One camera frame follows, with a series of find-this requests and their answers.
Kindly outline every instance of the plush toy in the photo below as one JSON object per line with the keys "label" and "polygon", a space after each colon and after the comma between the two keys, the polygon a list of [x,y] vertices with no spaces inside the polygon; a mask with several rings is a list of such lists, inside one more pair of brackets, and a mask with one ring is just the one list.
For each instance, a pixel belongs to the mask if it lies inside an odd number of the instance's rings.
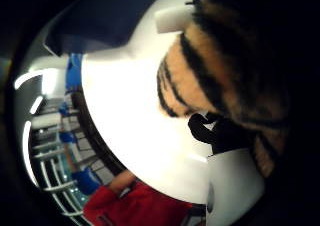
{"label": "plush toy", "polygon": [[264,177],[283,153],[289,97],[259,0],[194,0],[191,22],[178,35],[157,74],[163,111],[183,117],[219,114],[249,130]]}

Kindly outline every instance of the fluorescent light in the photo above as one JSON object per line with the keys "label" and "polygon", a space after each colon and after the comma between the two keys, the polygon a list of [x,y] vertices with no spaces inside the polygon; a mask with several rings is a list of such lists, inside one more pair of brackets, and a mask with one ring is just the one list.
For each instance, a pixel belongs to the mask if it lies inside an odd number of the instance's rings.
{"label": "fluorescent light", "polygon": [[36,180],[36,177],[31,167],[31,161],[30,161],[30,155],[29,155],[30,129],[31,129],[31,122],[30,121],[25,122],[24,128],[23,128],[23,135],[22,135],[22,155],[23,155],[24,165],[26,167],[30,180],[36,187],[39,188],[39,184]]}
{"label": "fluorescent light", "polygon": [[30,108],[30,111],[29,111],[31,114],[35,114],[35,113],[37,112],[37,110],[38,110],[38,108],[39,108],[42,100],[43,100],[43,97],[42,97],[42,96],[38,96],[38,97],[36,98],[36,100],[35,100],[34,103],[32,104],[32,106],[31,106],[31,108]]}
{"label": "fluorescent light", "polygon": [[45,69],[44,70],[37,70],[37,71],[33,71],[33,72],[28,72],[28,73],[25,73],[25,74],[22,74],[20,75],[16,81],[14,81],[14,89],[15,90],[18,90],[20,88],[20,86],[28,81],[29,79],[32,79],[34,77],[37,77],[37,76],[40,76],[42,75],[43,73],[45,72]]}

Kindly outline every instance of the black object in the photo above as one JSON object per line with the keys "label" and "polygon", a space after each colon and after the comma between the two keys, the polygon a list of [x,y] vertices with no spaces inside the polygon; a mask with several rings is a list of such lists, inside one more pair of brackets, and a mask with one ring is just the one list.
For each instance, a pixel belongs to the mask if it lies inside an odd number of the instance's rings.
{"label": "black object", "polygon": [[[212,130],[204,125],[215,122]],[[213,154],[248,148],[253,144],[254,132],[244,129],[221,115],[208,113],[206,117],[193,114],[188,122],[192,135],[199,141],[211,144]]]}

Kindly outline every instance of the white table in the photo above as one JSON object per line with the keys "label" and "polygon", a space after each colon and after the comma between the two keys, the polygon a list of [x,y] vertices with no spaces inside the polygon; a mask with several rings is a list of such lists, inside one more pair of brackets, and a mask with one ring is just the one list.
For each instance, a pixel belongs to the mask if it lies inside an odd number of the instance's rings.
{"label": "white table", "polygon": [[156,72],[176,33],[157,34],[154,13],[190,0],[157,0],[130,42],[84,56],[82,83],[97,130],[119,160],[138,178],[176,199],[205,204],[207,156],[188,119],[159,110]]}

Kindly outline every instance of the red shirt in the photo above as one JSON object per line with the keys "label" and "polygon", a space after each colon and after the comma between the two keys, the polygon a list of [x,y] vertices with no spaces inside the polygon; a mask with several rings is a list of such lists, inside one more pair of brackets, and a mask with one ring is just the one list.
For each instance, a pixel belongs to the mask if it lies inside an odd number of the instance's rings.
{"label": "red shirt", "polygon": [[83,212],[95,226],[179,226],[191,206],[138,182],[122,198],[100,186]]}

